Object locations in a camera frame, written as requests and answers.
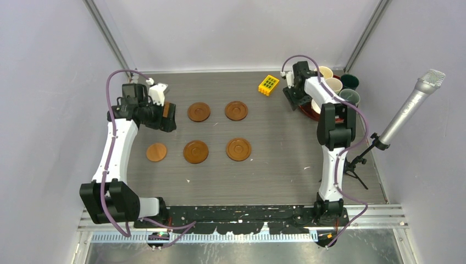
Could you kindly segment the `red round tray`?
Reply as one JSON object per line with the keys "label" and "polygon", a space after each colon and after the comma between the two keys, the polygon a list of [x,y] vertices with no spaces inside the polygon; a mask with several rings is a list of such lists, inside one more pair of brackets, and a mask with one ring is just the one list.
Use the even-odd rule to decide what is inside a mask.
{"label": "red round tray", "polygon": [[[356,111],[354,106],[335,94],[325,83],[321,76],[314,76],[306,80],[304,86],[305,96],[310,102],[300,105],[300,109],[312,119],[318,121],[324,112],[324,106],[332,105],[335,108],[335,118],[338,123],[354,123],[356,121]],[[317,115],[311,108],[311,101],[314,99],[321,108],[320,115]]]}

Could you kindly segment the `light wooden coaster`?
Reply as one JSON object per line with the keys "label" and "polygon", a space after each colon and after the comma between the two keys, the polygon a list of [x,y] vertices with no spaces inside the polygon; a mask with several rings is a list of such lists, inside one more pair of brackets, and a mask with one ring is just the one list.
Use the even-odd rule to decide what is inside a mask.
{"label": "light wooden coaster", "polygon": [[149,161],[159,162],[167,155],[167,147],[162,143],[155,143],[150,145],[146,150],[146,157]]}

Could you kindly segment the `yellow toy brick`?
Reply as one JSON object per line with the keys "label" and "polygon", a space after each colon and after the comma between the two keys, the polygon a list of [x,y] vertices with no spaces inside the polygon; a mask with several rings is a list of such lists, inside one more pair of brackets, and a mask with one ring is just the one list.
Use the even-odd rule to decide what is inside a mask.
{"label": "yellow toy brick", "polygon": [[276,77],[267,75],[267,77],[265,77],[264,80],[258,85],[258,91],[265,96],[270,96],[279,82],[280,80]]}

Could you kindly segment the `cream mug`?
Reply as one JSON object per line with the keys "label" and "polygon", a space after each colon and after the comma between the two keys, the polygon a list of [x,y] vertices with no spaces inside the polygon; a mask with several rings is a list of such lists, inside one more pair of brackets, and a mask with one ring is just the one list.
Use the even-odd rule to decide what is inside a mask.
{"label": "cream mug", "polygon": [[318,68],[315,68],[314,70],[317,73],[319,73],[321,78],[324,80],[332,78],[334,76],[334,72],[330,68],[325,67],[325,66],[319,66]]}

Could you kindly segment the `dark ringed wooden coaster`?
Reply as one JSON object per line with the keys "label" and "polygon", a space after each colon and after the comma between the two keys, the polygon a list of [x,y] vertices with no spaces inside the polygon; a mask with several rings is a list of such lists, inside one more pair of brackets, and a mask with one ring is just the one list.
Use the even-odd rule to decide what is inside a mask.
{"label": "dark ringed wooden coaster", "polygon": [[233,161],[244,161],[250,156],[251,152],[251,144],[242,137],[233,138],[226,145],[226,154]]}

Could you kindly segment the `black microphone tripod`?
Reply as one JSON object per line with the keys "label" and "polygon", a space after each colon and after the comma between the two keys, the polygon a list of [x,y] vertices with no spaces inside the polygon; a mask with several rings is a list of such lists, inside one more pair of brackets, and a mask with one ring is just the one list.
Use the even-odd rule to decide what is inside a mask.
{"label": "black microphone tripod", "polygon": [[359,163],[366,164],[367,159],[365,158],[365,156],[375,147],[375,141],[379,138],[379,135],[377,133],[373,133],[370,136],[370,138],[373,139],[373,142],[360,155],[356,156],[351,162],[349,162],[348,159],[345,159],[345,165],[344,165],[344,171],[343,171],[344,175],[357,179],[362,184],[362,186],[365,188],[365,190],[368,190],[369,188],[356,173],[356,166]]}

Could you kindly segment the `silver microphone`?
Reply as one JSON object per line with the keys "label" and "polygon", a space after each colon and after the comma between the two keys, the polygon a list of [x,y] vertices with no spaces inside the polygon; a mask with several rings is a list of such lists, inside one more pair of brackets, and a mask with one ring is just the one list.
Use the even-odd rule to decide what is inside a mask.
{"label": "silver microphone", "polygon": [[445,73],[439,70],[429,69],[423,76],[418,78],[414,90],[405,100],[386,129],[373,141],[373,145],[379,150],[389,148],[393,138],[400,132],[402,127],[406,125],[411,117],[414,116],[423,102],[441,87],[445,77]]}

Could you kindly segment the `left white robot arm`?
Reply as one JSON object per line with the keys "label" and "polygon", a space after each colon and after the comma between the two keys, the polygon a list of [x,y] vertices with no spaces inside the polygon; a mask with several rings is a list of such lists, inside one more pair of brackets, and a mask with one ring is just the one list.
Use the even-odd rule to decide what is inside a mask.
{"label": "left white robot arm", "polygon": [[122,85],[122,96],[107,113],[108,132],[99,167],[80,197],[95,224],[133,222],[147,217],[156,228],[169,219],[161,197],[139,197],[127,185],[127,167],[140,125],[163,132],[176,129],[176,105],[165,100],[167,84]]}

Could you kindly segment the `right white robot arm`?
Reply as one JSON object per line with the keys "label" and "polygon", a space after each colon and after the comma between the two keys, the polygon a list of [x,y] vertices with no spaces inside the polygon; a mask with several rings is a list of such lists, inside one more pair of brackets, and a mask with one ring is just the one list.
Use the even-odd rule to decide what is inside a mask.
{"label": "right white robot arm", "polygon": [[311,216],[314,223],[327,226],[343,215],[342,177],[347,149],[356,137],[356,112],[306,61],[295,63],[290,71],[281,70],[280,75],[287,82],[283,92],[292,109],[308,101],[320,106],[317,139],[323,150],[323,170]]}

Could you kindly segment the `white bowl cup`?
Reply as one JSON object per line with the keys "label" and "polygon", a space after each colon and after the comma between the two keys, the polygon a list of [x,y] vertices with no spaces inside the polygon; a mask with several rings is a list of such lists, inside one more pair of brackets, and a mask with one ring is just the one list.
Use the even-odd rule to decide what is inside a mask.
{"label": "white bowl cup", "polygon": [[320,115],[321,108],[314,99],[311,101],[311,108],[317,115]]}

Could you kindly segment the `pale green cup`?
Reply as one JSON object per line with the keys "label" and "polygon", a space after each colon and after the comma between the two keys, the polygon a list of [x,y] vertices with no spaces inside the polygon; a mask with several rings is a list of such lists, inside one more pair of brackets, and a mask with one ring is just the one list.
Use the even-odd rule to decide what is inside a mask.
{"label": "pale green cup", "polygon": [[337,95],[343,89],[343,84],[342,84],[341,80],[338,79],[338,78],[327,78],[327,79],[325,79],[325,83]]}

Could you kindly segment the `dark green cup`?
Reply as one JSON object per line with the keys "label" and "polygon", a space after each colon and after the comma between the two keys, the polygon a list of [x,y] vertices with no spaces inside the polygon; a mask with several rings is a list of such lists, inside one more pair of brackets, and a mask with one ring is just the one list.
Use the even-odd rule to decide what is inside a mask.
{"label": "dark green cup", "polygon": [[343,89],[355,90],[360,84],[359,79],[352,74],[342,75],[340,81],[342,82]]}

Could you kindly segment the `grey green mug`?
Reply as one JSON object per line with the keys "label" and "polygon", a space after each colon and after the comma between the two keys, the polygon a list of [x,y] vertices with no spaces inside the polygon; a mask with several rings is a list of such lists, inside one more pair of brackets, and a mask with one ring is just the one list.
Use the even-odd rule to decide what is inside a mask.
{"label": "grey green mug", "polygon": [[352,89],[343,89],[340,91],[339,96],[345,101],[351,103],[352,105],[358,107],[360,103],[360,95],[358,92]]}

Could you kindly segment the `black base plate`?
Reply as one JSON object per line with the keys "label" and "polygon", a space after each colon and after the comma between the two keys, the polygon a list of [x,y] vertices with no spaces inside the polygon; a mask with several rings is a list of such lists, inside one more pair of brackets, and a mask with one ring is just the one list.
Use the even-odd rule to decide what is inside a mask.
{"label": "black base plate", "polygon": [[313,206],[305,205],[260,205],[260,206],[170,206],[160,215],[149,217],[169,227],[181,227],[180,234],[191,223],[189,234],[234,235],[258,234],[269,228],[270,234],[303,234],[306,228],[324,227],[335,230],[348,222],[344,209],[341,217],[322,215],[317,217]]}

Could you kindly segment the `aluminium frame rail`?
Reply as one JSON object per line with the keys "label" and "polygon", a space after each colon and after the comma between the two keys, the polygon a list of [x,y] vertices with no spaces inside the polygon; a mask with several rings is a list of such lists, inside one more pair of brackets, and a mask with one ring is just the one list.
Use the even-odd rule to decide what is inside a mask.
{"label": "aluminium frame rail", "polygon": [[339,219],[315,220],[310,205],[171,206],[168,216],[130,223],[130,237],[111,224],[94,224],[83,211],[78,231],[95,243],[147,243],[162,246],[187,243],[315,242],[321,246],[352,229],[407,229],[400,205],[347,205]]}

